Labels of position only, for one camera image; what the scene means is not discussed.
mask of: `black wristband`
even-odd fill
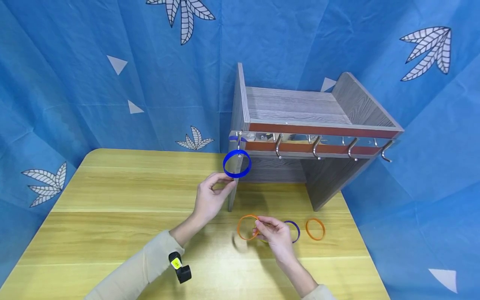
[[[181,263],[180,253],[172,252],[168,255],[168,260],[170,264],[175,269],[175,273],[177,273],[177,278],[180,283],[184,283],[185,281],[192,278],[192,272],[190,271],[190,266],[186,265],[183,266]]]

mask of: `yellow label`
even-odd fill
[[[175,268],[175,270],[178,270],[181,268],[181,262],[180,259],[177,257],[174,260],[171,261],[172,266]]]

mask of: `metal hook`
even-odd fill
[[[354,158],[354,157],[352,156],[352,148],[353,148],[353,146],[355,146],[355,144],[356,144],[358,141],[359,141],[358,137],[354,138],[353,141],[352,141],[352,142],[350,143],[350,145],[348,146],[348,152],[347,152],[347,153],[348,153],[348,157],[353,158],[353,160],[355,160],[355,161],[358,161],[358,158]]]
[[[388,143],[385,144],[385,146],[382,149],[382,158],[388,161],[389,163],[391,163],[392,160],[385,157],[385,150],[388,149],[388,147],[390,147],[392,144],[393,144],[393,140],[390,140],[388,141]]]
[[[313,156],[316,157],[318,160],[322,159],[320,156],[317,155],[317,146],[320,143],[320,140],[322,139],[321,136],[318,136],[317,139],[315,140],[315,143],[313,144]]]
[[[279,147],[280,147],[280,143],[282,142],[282,138],[283,138],[283,133],[279,133],[278,134],[278,138],[276,140],[276,147],[275,147],[275,152],[276,152],[276,156],[278,156],[278,159],[282,159],[282,156],[280,155],[280,152],[278,151]]]
[[[242,134],[242,132],[241,132],[241,130],[240,130],[240,132],[237,133],[237,140],[238,140],[237,150],[240,150],[241,134]]]

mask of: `orange ring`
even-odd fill
[[[240,224],[241,224],[241,221],[242,221],[243,219],[247,218],[247,217],[252,217],[252,218],[255,218],[255,219],[258,220],[258,217],[257,217],[256,215],[244,215],[243,217],[240,218],[239,223],[238,223],[238,225],[237,225],[237,233],[239,234],[239,237],[240,237],[242,240],[253,240],[253,239],[258,235],[259,230],[257,230],[257,231],[253,234],[253,236],[252,236],[251,238],[249,238],[249,239],[244,238],[244,237],[241,236],[241,234],[240,234]]]
[[[314,237],[311,235],[311,233],[308,231],[308,222],[310,222],[310,221],[317,221],[317,223],[320,224],[320,226],[322,226],[322,229],[324,230],[324,233],[322,234],[322,237],[321,237],[321,238],[319,238],[319,239],[314,238]],[[309,237],[311,237],[312,240],[321,240],[321,239],[323,239],[324,236],[325,236],[325,232],[326,232],[326,230],[325,230],[325,225],[324,225],[319,219],[317,219],[317,218],[308,219],[308,220],[307,220],[307,223],[305,224],[305,229],[307,230],[307,234],[309,235]]]

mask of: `hand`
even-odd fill
[[[265,240],[270,245],[275,259],[280,268],[297,260],[293,251],[290,227],[284,222],[269,216],[258,216],[260,221],[255,221],[256,228],[253,234],[259,230],[258,239]]]
[[[223,189],[213,189],[217,183],[226,183]],[[212,173],[198,185],[193,215],[204,224],[210,222],[222,208],[223,202],[236,182],[225,173]]]

